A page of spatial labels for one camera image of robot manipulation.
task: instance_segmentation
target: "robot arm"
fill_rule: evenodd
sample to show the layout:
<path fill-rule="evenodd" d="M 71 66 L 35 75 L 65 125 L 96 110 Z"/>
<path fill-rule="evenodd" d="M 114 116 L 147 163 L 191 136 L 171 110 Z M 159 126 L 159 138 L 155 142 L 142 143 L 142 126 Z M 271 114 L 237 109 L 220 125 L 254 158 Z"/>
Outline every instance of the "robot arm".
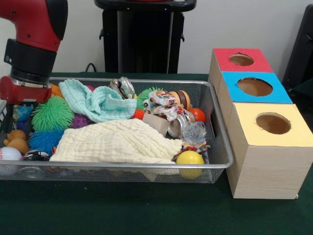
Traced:
<path fill-rule="evenodd" d="M 0 0 L 0 18 L 16 28 L 4 61 L 10 76 L 0 80 L 0 99 L 10 104 L 46 102 L 49 76 L 67 24 L 67 0 Z"/>

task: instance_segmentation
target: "yellow box top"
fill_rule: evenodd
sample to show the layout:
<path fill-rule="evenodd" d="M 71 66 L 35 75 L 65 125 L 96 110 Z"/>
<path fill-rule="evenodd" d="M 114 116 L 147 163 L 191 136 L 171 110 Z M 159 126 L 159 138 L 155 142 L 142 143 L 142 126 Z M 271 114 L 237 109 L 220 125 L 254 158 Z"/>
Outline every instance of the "yellow box top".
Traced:
<path fill-rule="evenodd" d="M 249 145 L 313 147 L 313 134 L 295 104 L 234 105 Z"/>

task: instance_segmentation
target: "yellow ball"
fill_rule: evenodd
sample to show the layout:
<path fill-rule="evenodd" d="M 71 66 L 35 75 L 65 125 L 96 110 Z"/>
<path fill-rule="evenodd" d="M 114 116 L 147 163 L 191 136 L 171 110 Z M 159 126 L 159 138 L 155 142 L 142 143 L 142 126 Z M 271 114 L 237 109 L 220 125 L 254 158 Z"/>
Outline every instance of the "yellow ball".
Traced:
<path fill-rule="evenodd" d="M 181 153 L 177 160 L 177 164 L 204 164 L 203 157 L 194 151 L 185 151 Z M 180 169 L 179 174 L 187 179 L 187 180 L 194 180 L 201 176 L 202 169 Z"/>

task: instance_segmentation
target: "black cable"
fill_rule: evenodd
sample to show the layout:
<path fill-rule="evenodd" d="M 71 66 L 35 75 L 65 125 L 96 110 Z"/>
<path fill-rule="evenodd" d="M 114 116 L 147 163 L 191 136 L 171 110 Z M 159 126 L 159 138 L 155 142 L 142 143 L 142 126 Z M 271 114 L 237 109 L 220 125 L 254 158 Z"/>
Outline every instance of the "black cable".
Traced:
<path fill-rule="evenodd" d="M 95 67 L 95 65 L 94 65 L 93 63 L 89 63 L 89 64 L 87 65 L 87 68 L 86 68 L 85 72 L 88 72 L 90 66 L 92 66 L 94 72 L 97 72 L 97 69 L 96 69 L 96 67 Z"/>

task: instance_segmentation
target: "stacked wooden boxes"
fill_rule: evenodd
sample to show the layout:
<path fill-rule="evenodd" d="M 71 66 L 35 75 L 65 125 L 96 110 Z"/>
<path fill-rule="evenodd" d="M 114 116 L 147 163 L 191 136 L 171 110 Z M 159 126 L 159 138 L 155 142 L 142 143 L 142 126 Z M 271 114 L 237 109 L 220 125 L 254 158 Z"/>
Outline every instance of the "stacked wooden boxes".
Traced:
<path fill-rule="evenodd" d="M 216 48 L 214 86 L 234 154 L 234 198 L 294 199 L 313 162 L 313 134 L 259 49 Z"/>

